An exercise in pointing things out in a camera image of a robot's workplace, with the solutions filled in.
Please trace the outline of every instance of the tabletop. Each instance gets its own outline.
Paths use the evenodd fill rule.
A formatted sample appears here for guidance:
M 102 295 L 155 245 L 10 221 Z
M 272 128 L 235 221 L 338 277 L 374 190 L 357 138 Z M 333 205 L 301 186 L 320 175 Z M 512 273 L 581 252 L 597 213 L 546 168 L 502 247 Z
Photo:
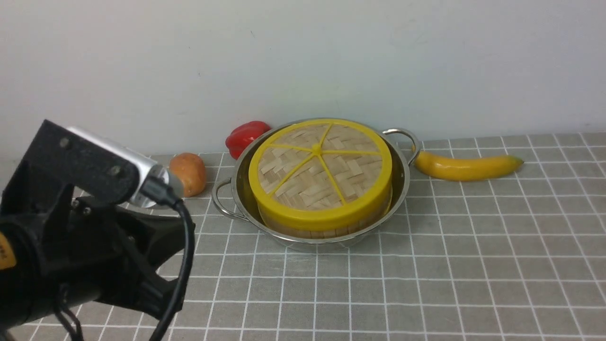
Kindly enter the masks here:
M 423 147 L 457 158 L 508 153 L 525 164 L 474 183 L 412 169 L 397 214 L 331 254 L 286 249 L 252 224 L 223 217 L 207 189 L 186 202 L 196 223 L 195 262 L 165 340 L 606 339 L 606 133 Z M 229 154 L 200 155 L 209 181 L 233 172 Z M 152 158 L 167 164 L 171 157 Z M 219 195 L 235 208 L 228 187 Z M 175 278 L 180 264 L 177 255 L 159 273 Z M 86 340 L 147 340 L 157 323 L 98 303 L 74 312 Z M 67 340 L 54 317 L 12 333 L 17 340 Z

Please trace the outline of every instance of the banana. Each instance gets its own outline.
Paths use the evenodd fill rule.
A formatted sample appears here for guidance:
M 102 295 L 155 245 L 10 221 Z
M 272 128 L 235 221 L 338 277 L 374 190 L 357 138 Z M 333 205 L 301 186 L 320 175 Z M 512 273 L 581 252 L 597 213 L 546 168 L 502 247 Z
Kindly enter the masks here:
M 450 181 L 480 181 L 503 177 L 524 163 L 511 155 L 477 159 L 454 159 L 422 150 L 415 167 L 430 177 Z

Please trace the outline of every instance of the yellow plastic frame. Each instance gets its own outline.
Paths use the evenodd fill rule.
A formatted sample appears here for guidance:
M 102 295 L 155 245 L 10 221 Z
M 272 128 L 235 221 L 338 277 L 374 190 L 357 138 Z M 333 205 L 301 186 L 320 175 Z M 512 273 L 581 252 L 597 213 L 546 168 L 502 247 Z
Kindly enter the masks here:
M 320 124 L 329 124 L 329 127 L 324 132 L 322 139 L 319 143 L 319 151 L 317 148 L 308 149 L 301 148 L 298 146 L 285 146 L 273 144 L 278 138 L 283 136 L 285 133 L 289 133 L 301 127 L 316 126 Z M 375 143 L 375 145 L 379 149 L 379 152 L 363 152 L 357 150 L 321 150 L 321 146 L 324 143 L 324 138 L 326 137 L 328 130 L 330 130 L 330 127 L 334 124 L 351 127 L 364 133 Z M 310 152 L 310 156 L 302 160 L 297 167 L 295 167 L 291 172 L 289 172 L 273 191 L 266 194 L 263 188 L 261 187 L 261 182 L 259 181 L 258 169 L 261 157 L 269 147 L 287 147 L 298 150 L 308 150 Z M 374 185 L 361 198 L 358 198 L 357 200 L 352 201 L 351 203 L 346 203 L 343 198 L 343 194 L 341 193 L 341 190 L 336 185 L 336 182 L 334 181 L 330 171 L 328 171 L 326 163 L 322 158 L 322 154 L 329 153 L 381 155 L 381 173 L 377 177 L 377 180 L 375 181 Z M 320 159 L 322 166 L 328 173 L 330 181 L 335 187 L 335 191 L 339 194 L 339 197 L 341 198 L 343 206 L 323 211 L 303 211 L 284 206 L 275 201 L 272 198 L 274 192 L 284 182 L 286 182 L 288 178 L 290 178 L 290 176 L 297 171 L 297 169 L 299 169 L 303 164 L 311 160 L 313 157 L 318 157 Z M 384 200 L 390 195 L 392 166 L 391 162 L 391 153 L 389 151 L 389 147 L 387 147 L 385 141 L 372 129 L 347 120 L 310 120 L 301 123 L 296 123 L 286 128 L 283 128 L 275 132 L 272 136 L 268 137 L 267 140 L 265 140 L 259 146 L 259 149 L 255 152 L 251 159 L 250 167 L 248 169 L 248 179 L 250 181 L 250 187 L 252 189 L 253 195 L 255 196 L 255 199 L 257 200 L 257 203 L 259 205 L 259 210 L 262 210 L 265 215 L 270 217 L 275 222 L 295 229 L 302 229 L 307 231 L 327 231 L 331 229 L 338 229 L 350 226 L 353 223 L 356 223 L 357 221 L 367 218 L 369 215 L 379 209 Z

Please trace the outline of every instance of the pot handle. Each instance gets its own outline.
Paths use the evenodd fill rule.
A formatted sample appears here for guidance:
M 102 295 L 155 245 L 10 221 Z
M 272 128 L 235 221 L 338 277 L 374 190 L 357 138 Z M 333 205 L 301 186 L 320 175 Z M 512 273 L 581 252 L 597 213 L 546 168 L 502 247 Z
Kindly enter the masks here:
M 219 201 L 219 189 L 227 184 L 231 183 L 231 177 L 220 181 L 218 183 L 215 184 L 215 186 L 213 187 L 213 192 L 211 193 L 211 197 L 213 199 L 213 204 L 215 205 L 215 207 L 226 217 L 231 218 L 231 219 L 240 219 L 240 220 L 244 220 L 244 221 L 250 221 L 248 220 L 247 217 L 245 217 L 242 214 L 236 213 L 236 212 L 232 212 L 229 211 L 228 209 L 225 208 L 225 206 L 223 206 L 223 204 L 221 204 L 221 202 Z
M 391 128 L 391 129 L 383 130 L 383 135 L 391 135 L 391 134 L 405 135 L 406 137 L 411 139 L 411 141 L 413 142 L 413 156 L 410 157 L 410 160 L 408 161 L 408 165 L 411 166 L 413 163 L 415 163 L 416 158 L 419 156 L 419 153 L 421 152 L 421 148 L 419 148 L 419 146 L 421 145 L 421 142 L 413 133 L 409 132 L 406 129 Z

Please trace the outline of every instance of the bamboo steamer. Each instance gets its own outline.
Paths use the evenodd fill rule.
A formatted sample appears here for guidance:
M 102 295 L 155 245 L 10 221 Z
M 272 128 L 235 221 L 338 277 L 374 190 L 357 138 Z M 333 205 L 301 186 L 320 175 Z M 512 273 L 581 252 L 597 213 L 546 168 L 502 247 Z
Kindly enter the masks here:
M 285 127 L 255 152 L 248 179 L 271 229 L 332 238 L 372 225 L 391 203 L 390 150 L 373 130 L 319 119 Z

